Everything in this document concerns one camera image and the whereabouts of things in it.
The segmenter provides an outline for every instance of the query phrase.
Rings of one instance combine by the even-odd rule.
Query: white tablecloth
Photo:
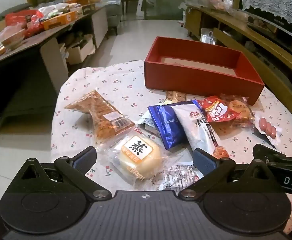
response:
[[[51,161],[61,156],[73,157],[89,145],[93,145],[91,117],[74,110],[66,110],[64,107],[94,89],[98,89],[106,100],[134,122],[147,110],[147,106],[162,103],[166,97],[164,91],[145,88],[143,60],[116,64],[107,68],[79,69],[59,92],[52,123]],[[195,98],[202,99],[199,96],[187,95],[187,100]],[[292,114],[267,88],[264,88],[252,110],[272,119],[283,129],[278,150],[292,157]],[[249,129],[230,130],[220,124],[214,128],[222,141],[222,146],[236,163],[250,163],[253,159],[254,145],[259,143],[268,146]],[[146,135],[162,144],[160,138],[147,133]],[[177,149],[184,152],[181,161],[192,161],[190,147],[185,147]],[[111,164],[104,159],[103,156],[98,155],[96,164],[86,176],[113,194],[116,190],[131,190],[131,185],[116,174]],[[289,199],[292,203],[292,195],[289,195]],[[289,233],[291,230],[292,215],[285,232]]]

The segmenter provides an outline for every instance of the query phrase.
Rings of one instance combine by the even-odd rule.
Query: sausage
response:
[[[270,122],[266,123],[266,135],[270,136],[271,135],[271,124]]]
[[[266,125],[266,119],[265,118],[260,118],[260,120],[259,120],[259,128],[264,132],[264,131],[266,131],[266,127],[267,127],[267,125]]]
[[[271,134],[270,134],[270,137],[272,139],[275,139],[276,138],[276,128],[274,126],[271,127]]]

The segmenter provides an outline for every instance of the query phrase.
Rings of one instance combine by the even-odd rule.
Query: storage box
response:
[[[94,3],[70,9],[71,12],[77,11],[78,16],[87,15],[94,10],[95,10]]]
[[[77,11],[61,14],[59,16],[53,17],[49,20],[46,20],[43,23],[44,30],[49,30],[61,25],[68,24],[78,18]]]
[[[233,49],[198,41],[157,37],[144,63],[151,89],[248,98],[253,105],[265,84],[245,57]]]
[[[79,47],[74,47],[67,50],[69,52],[69,56],[66,61],[71,64],[79,64],[84,62],[85,58],[88,55],[95,53],[95,46],[93,44],[93,39],[89,39],[88,43],[80,49]]]

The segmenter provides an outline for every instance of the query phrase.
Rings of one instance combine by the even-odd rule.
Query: blue snack package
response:
[[[163,106],[149,106],[151,117],[155,122],[160,136],[163,140],[166,150],[187,142],[187,137],[183,126],[179,122],[174,110],[171,106],[195,104],[202,112],[201,106],[197,100],[181,101],[178,103],[163,105]]]

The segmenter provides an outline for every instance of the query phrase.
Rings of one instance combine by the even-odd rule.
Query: red box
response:
[[[253,105],[265,84],[246,58],[233,49],[198,41],[157,37],[144,63],[151,89],[248,98]]]

